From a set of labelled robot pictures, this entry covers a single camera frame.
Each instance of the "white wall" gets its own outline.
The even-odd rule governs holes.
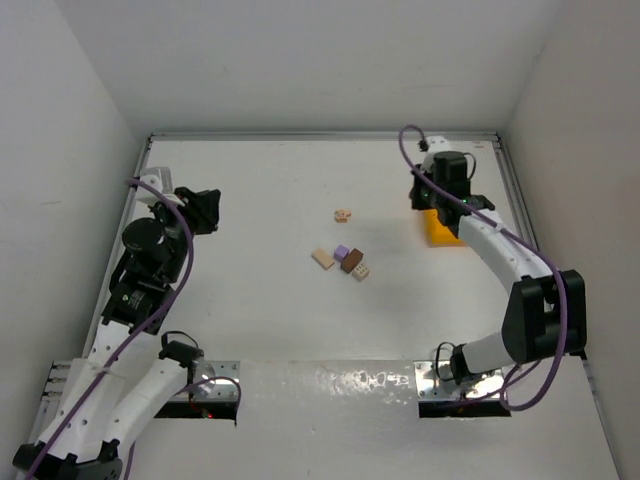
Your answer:
[[[560,0],[56,0],[138,135],[506,125]]]
[[[569,0],[507,140],[542,247],[587,281],[596,387],[640,478],[640,3]]]
[[[81,352],[141,144],[53,0],[0,2],[0,478]]]

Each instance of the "purple block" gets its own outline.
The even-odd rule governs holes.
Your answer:
[[[339,262],[342,262],[342,260],[344,260],[344,257],[346,257],[347,255],[349,255],[349,249],[344,245],[338,245],[336,251],[333,252],[333,258],[335,258]]]

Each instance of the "robotic arm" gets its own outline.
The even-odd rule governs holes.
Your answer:
[[[140,181],[177,206],[193,235],[217,230],[219,190],[194,193],[181,187],[172,191],[167,168],[146,170]],[[35,443],[22,445],[14,457],[14,466],[35,469],[34,477],[40,480],[117,480],[121,458],[160,408],[193,382],[195,367],[204,355],[197,347],[166,342],[163,337],[158,358],[121,398],[131,370],[145,352],[157,348],[157,334],[168,308],[138,335],[130,336],[167,302],[188,250],[184,229],[171,209],[143,189],[136,193],[136,200],[149,205],[153,218],[135,220],[122,233],[125,251],[111,276],[111,297],[91,353],[73,361],[55,419]],[[130,342],[128,348],[105,369],[125,341]],[[77,404],[80,407],[69,420]],[[60,433],[63,422],[66,427]],[[40,461],[38,457],[52,438],[53,445]]]
[[[464,240],[509,292],[500,331],[456,345],[450,369],[457,384],[472,382],[484,373],[509,365],[552,357],[558,344],[558,292],[551,271],[536,255],[500,233],[503,222],[494,205],[483,195],[471,194],[466,155],[454,151],[441,136],[420,143],[426,152],[421,172],[437,186],[491,218],[492,228],[476,215],[438,195],[414,174],[410,193],[415,210],[435,209],[442,225]],[[587,340],[585,286],[574,270],[560,272],[567,291],[568,331],[565,353],[581,351]]]

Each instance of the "yellow block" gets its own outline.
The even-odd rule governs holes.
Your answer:
[[[456,238],[451,231],[438,220],[437,210],[424,211],[424,224],[427,240],[432,247],[465,246],[465,243]]]

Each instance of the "small block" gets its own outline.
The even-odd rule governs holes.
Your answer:
[[[359,282],[361,282],[369,276],[369,269],[365,267],[363,263],[361,263],[353,269],[353,276],[356,277]]]
[[[312,254],[311,256],[313,257],[313,259],[318,262],[320,264],[320,266],[322,268],[324,268],[325,270],[329,270],[334,263],[336,263],[333,258],[331,258],[331,255],[329,255],[327,252],[325,252],[323,249],[321,248],[317,248]]]
[[[336,222],[347,223],[347,221],[349,220],[349,217],[351,216],[351,210],[341,208],[339,210],[336,210],[334,215],[335,215],[334,218],[336,219]]]
[[[347,255],[349,255],[349,249],[344,245],[338,245],[336,251],[333,252],[333,258],[335,258],[339,262],[342,262],[344,260],[344,257],[346,257]]]
[[[340,265],[340,268],[342,268],[342,270],[344,270],[347,273],[351,273],[353,269],[356,268],[358,264],[362,261],[363,257],[364,257],[364,254],[357,248],[354,248],[349,252],[349,255],[344,257],[344,260],[342,261],[342,265]]]

